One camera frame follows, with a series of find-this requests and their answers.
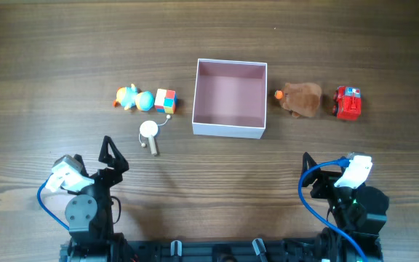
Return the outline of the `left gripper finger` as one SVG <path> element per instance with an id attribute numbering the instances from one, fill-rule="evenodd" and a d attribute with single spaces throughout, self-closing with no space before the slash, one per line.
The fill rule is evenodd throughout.
<path id="1" fill-rule="evenodd" d="M 117 172 L 129 170 L 129 163 L 114 144 L 111 137 L 105 135 L 101 146 L 98 161 L 108 165 Z"/>
<path id="2" fill-rule="evenodd" d="M 73 157 L 74 157 L 74 159 L 75 159 L 77 162 L 79 162 L 79 163 L 80 163 L 80 165 L 81 165 L 81 170 L 79 171 L 79 173 L 80 173 L 82 176 L 84 176 L 84 177 L 88 177 L 88 176 L 89 176 L 89 174 L 87 173 L 87 170 L 86 170 L 86 168 L 85 168 L 85 164 L 84 164 L 84 162 L 83 162 L 82 156 L 81 156 L 81 155 L 79 155 L 79 154 L 75 154 Z"/>

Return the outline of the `wooden pig rattle drum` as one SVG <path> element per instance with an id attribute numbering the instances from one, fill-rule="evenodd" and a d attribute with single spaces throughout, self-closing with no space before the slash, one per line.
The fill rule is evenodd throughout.
<path id="1" fill-rule="evenodd" d="M 144 121 L 139 128 L 138 141 L 142 148 L 149 148 L 153 156 L 158 155 L 158 147 L 156 144 L 156 136 L 159 134 L 160 128 L 164 126 L 170 119 L 171 115 L 167 114 L 163 123 L 157 124 L 155 121 Z"/>

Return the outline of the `orange blue duck toy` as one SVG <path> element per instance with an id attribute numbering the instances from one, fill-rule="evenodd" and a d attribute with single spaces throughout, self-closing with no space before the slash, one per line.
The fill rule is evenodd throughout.
<path id="1" fill-rule="evenodd" d="M 142 92 L 131 84 L 129 87 L 120 87 L 117 90 L 113 106 L 122 106 L 124 110 L 136 107 L 139 111 L 149 111 L 154 106 L 154 96 L 151 92 Z"/>

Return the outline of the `colourful 2x2 puzzle cube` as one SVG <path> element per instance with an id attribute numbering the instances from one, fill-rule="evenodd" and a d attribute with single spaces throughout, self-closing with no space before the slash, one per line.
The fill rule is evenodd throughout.
<path id="1" fill-rule="evenodd" d="M 155 109 L 160 113 L 174 114 L 177 106 L 177 95 L 174 90 L 158 89 L 154 101 Z"/>

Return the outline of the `brown plush toy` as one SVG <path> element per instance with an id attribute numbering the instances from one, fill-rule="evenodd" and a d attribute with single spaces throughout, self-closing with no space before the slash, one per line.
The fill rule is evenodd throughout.
<path id="1" fill-rule="evenodd" d="M 321 103 L 322 88 L 318 84 L 286 83 L 274 93 L 280 106 L 289 111 L 294 118 L 315 117 Z"/>

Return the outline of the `red toy fire truck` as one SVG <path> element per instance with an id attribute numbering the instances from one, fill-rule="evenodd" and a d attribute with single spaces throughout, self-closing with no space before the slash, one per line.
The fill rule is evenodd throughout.
<path id="1" fill-rule="evenodd" d="M 332 114 L 342 120 L 357 120 L 362 111 L 361 94 L 357 87 L 339 86 L 334 94 Z"/>

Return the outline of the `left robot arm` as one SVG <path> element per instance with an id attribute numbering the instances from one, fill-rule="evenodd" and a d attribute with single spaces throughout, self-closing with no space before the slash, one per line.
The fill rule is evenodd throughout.
<path id="1" fill-rule="evenodd" d="M 112 206 L 118 198 L 111 195 L 110 188 L 122 182 L 128 162 L 109 136 L 103 139 L 98 161 L 107 167 L 91 176 L 81 169 L 81 175 L 93 179 L 93 184 L 72 192 L 74 198 L 65 208 L 71 239 L 60 246 L 60 262 L 139 260 L 124 235 L 113 230 Z"/>

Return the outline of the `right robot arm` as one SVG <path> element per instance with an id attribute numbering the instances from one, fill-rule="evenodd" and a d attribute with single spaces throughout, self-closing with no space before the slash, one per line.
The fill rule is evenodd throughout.
<path id="1" fill-rule="evenodd" d="M 389 197 L 365 184 L 372 157 L 350 153 L 318 164 L 303 154 L 298 194 L 305 208 L 326 227 L 314 240 L 316 261 L 383 261 L 379 233 L 387 221 Z M 302 189 L 312 186 L 313 199 L 325 199 L 331 223 L 305 200 Z"/>

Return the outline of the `white box pink interior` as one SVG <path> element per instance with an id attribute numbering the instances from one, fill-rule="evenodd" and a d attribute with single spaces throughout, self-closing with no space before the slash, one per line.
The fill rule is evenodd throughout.
<path id="1" fill-rule="evenodd" d="M 199 58 L 195 135 L 260 139 L 266 129 L 268 64 Z"/>

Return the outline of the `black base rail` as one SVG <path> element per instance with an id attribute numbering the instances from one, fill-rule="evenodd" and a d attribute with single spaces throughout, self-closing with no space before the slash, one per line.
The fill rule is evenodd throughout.
<path id="1" fill-rule="evenodd" d="M 242 242 L 128 242 L 116 253 L 104 248 L 80 250 L 71 243 L 60 246 L 60 262 L 66 261 L 351 261 L 364 259 L 344 239 L 260 238 Z"/>

